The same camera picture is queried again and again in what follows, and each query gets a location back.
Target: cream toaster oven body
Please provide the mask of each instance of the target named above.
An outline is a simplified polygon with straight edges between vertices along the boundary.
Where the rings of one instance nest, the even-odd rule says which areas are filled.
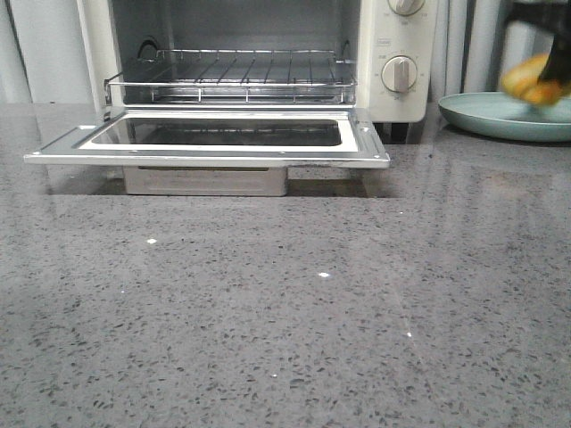
[[[426,110],[436,0],[78,0],[95,104],[30,163],[128,193],[284,194],[287,168],[384,169],[374,122]]]

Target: open oven door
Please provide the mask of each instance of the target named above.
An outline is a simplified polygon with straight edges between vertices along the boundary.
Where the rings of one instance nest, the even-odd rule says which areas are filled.
[[[360,109],[130,108],[112,112],[109,119],[77,126],[24,160],[118,165],[126,172],[155,174],[147,181],[159,179],[157,171],[168,170],[176,171],[180,181],[182,174],[192,175],[198,169],[281,169],[285,174],[287,167],[385,169],[390,162],[367,112]],[[128,189],[128,193],[165,192]]]

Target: oven control knob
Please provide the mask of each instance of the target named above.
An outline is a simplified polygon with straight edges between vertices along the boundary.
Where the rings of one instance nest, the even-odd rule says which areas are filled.
[[[405,94],[417,81],[417,64],[408,56],[395,56],[383,67],[382,79],[386,88]]]
[[[388,0],[388,2],[393,12],[407,16],[418,12],[425,0]]]

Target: wire rack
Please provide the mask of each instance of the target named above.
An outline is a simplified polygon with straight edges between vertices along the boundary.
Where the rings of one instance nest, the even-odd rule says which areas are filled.
[[[327,50],[160,50],[105,80],[132,103],[353,103],[354,64]]]

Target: teal plate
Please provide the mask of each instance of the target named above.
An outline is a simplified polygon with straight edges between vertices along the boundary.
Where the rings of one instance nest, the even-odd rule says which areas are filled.
[[[502,92],[445,96],[438,103],[446,120],[483,136],[536,143],[571,141],[571,98],[534,107]]]

